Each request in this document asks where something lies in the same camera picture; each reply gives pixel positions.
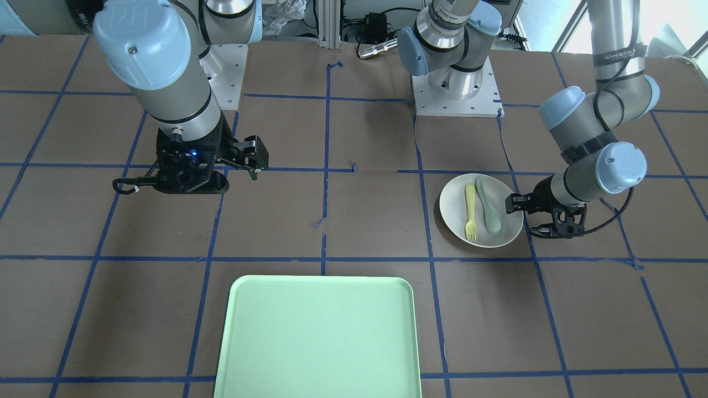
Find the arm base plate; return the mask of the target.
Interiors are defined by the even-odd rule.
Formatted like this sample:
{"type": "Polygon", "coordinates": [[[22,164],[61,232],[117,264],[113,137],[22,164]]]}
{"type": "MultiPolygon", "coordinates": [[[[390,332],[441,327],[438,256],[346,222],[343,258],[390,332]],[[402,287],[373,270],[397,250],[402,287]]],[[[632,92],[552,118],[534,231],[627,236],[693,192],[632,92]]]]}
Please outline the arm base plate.
{"type": "Polygon", "coordinates": [[[491,61],[473,72],[452,67],[412,76],[415,114],[429,117],[502,118],[505,116],[491,61]]]}
{"type": "Polygon", "coordinates": [[[213,45],[200,59],[211,89],[224,111],[240,108],[248,45],[213,45]]]}

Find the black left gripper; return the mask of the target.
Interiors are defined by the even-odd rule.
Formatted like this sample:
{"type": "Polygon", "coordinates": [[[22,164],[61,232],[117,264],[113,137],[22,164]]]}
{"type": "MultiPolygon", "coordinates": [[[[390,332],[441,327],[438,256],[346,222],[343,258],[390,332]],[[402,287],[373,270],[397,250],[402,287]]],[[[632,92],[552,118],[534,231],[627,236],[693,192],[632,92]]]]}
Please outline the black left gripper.
{"type": "Polygon", "coordinates": [[[531,194],[513,192],[506,202],[506,214],[526,212],[548,213],[551,222],[530,229],[531,235],[541,239],[570,239],[586,234],[586,206],[567,206],[559,202],[552,193],[552,178],[539,181],[531,194]]]}

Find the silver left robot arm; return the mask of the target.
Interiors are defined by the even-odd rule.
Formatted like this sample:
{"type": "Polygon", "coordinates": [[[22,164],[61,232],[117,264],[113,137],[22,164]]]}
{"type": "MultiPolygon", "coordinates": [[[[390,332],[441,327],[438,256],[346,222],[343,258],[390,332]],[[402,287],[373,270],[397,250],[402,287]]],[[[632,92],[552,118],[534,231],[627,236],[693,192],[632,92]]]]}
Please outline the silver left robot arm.
{"type": "MultiPolygon", "coordinates": [[[[639,147],[619,140],[615,129],[653,109],[660,88],[645,73],[647,46],[640,34],[640,1],[588,1],[595,90],[568,86],[539,106],[566,169],[548,177],[533,192],[514,192],[507,214],[550,214],[551,221],[531,230],[541,239],[589,234],[586,206],[623,191],[631,196],[647,173],[639,147]]],[[[397,34],[402,65],[411,76],[426,78],[438,96],[468,100],[483,88],[483,67],[501,15],[483,1],[432,1],[412,25],[397,34]]]]}

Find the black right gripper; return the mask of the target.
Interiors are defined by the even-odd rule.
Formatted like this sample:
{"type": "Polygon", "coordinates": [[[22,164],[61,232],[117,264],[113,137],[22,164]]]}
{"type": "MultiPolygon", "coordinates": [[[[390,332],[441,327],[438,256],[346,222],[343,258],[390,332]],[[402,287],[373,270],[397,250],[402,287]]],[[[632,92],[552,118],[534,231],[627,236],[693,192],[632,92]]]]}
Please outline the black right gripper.
{"type": "Polygon", "coordinates": [[[243,141],[231,137],[231,128],[221,116],[206,136],[192,141],[158,131],[156,140],[158,173],[156,191],[166,194],[222,194],[230,188],[227,177],[215,171],[221,162],[246,170],[251,180],[269,167],[269,152],[259,136],[243,141]]]}

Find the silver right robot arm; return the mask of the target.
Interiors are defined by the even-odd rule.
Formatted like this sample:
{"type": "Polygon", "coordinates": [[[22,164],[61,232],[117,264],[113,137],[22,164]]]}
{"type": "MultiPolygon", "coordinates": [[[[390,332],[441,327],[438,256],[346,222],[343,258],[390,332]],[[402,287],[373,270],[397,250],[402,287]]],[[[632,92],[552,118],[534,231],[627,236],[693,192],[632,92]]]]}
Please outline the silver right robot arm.
{"type": "Polygon", "coordinates": [[[142,186],[167,194],[220,194],[223,164],[268,168],[262,140],[233,138],[201,60],[213,45],[262,38],[260,1],[68,1],[76,25],[93,35],[116,76],[157,122],[156,161],[139,178],[113,181],[118,194],[142,186]]]}

